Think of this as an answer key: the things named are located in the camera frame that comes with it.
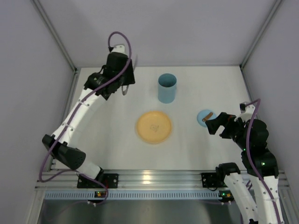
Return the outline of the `light blue lid with strap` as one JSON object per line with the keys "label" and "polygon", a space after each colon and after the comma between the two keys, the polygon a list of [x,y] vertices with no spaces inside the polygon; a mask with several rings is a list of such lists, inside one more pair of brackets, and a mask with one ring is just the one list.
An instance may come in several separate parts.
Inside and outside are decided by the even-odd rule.
{"label": "light blue lid with strap", "polygon": [[205,109],[202,110],[198,113],[197,115],[197,122],[202,126],[202,127],[207,127],[206,126],[206,121],[211,120],[211,119],[215,119],[217,117],[217,115],[209,110],[209,109]]}

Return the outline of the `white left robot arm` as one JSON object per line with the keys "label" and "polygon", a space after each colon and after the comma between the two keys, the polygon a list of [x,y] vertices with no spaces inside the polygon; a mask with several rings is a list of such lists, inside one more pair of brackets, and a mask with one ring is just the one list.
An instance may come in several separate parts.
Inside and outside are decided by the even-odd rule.
{"label": "white left robot arm", "polygon": [[89,161],[77,144],[93,114],[118,89],[135,84],[131,55],[111,51],[99,72],[92,73],[83,85],[78,100],[57,130],[44,135],[43,145],[48,154],[64,164],[70,171],[78,172],[84,179],[99,184],[104,170]]}

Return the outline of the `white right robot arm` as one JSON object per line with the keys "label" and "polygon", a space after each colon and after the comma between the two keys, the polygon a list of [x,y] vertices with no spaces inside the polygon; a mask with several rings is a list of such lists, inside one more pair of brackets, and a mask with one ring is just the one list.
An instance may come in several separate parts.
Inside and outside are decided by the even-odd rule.
{"label": "white right robot arm", "polygon": [[261,100],[241,103],[239,116],[221,112],[205,121],[209,134],[222,126],[223,139],[231,139],[241,150],[243,165],[249,175],[254,195],[243,181],[238,166],[223,163],[216,167],[220,181],[227,186],[240,210],[245,224],[284,223],[278,194],[278,163],[267,147],[267,125],[256,118]]}

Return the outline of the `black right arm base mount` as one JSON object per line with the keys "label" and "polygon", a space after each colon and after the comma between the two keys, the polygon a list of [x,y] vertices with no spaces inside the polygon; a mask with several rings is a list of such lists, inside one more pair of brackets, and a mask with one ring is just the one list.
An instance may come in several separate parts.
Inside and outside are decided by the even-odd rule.
{"label": "black right arm base mount", "polygon": [[221,182],[215,172],[201,173],[201,180],[204,188],[216,189],[221,187]]}

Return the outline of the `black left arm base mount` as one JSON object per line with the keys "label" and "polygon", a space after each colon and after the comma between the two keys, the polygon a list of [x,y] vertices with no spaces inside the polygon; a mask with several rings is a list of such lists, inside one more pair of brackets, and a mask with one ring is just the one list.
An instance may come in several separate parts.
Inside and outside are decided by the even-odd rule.
{"label": "black left arm base mount", "polygon": [[[103,176],[100,178],[100,180],[101,180],[101,183],[108,189],[117,189],[119,174],[104,173]],[[83,177],[82,175],[78,175],[77,188],[78,189],[95,189],[95,188],[102,188],[102,187],[99,184],[95,183],[94,181],[88,180],[85,177]]]}

